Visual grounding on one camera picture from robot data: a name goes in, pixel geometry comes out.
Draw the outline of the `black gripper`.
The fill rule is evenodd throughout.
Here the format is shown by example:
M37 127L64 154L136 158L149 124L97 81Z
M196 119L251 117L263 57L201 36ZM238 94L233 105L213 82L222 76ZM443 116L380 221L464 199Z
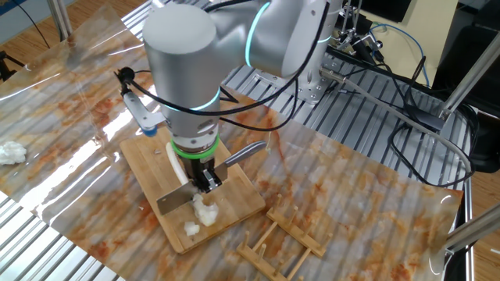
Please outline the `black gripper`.
M209 193L222 185L223 181L215 173L215 157L213 155L200 159L180 157L180 160L190 178L189 182L198 192L201 191L198 183L202 183L204 193Z

